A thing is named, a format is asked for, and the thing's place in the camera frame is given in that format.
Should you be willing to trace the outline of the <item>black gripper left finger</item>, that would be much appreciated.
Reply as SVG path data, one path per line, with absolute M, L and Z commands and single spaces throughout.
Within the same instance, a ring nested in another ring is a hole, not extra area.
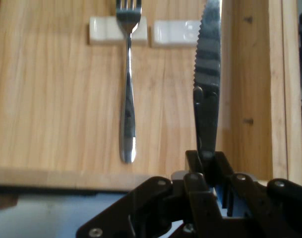
M 172 223 L 183 224 L 171 237 L 203 238 L 195 210 L 200 192 L 210 192 L 208 181 L 215 172 L 215 153 L 187 151 L 189 170 L 181 178 L 152 177 L 119 201 L 86 222 L 78 238 L 158 238 Z

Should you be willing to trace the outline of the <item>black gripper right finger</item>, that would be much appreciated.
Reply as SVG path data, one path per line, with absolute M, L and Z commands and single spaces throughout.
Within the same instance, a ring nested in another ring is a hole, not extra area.
M 252 221 L 263 238 L 302 238 L 302 186 L 283 178 L 266 185 L 233 171 L 226 156 L 207 159 L 207 181 L 231 219 Z

